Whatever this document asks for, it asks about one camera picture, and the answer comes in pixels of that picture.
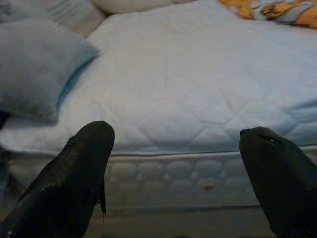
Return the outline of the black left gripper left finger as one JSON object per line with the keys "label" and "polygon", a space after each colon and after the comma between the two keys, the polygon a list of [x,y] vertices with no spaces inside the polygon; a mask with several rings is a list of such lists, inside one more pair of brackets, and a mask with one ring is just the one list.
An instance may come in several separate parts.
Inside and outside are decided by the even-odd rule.
{"label": "black left gripper left finger", "polygon": [[105,172],[114,139],[114,129],[103,120],[82,127],[1,222],[1,237],[83,237],[94,207],[106,211]]}

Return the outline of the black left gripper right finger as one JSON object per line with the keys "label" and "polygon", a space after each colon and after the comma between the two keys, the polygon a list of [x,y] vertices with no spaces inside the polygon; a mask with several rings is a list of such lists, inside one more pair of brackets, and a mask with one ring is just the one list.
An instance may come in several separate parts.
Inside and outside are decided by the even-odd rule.
{"label": "black left gripper right finger", "polygon": [[278,238],[317,236],[317,167],[291,140],[267,127],[240,131],[240,155]]}

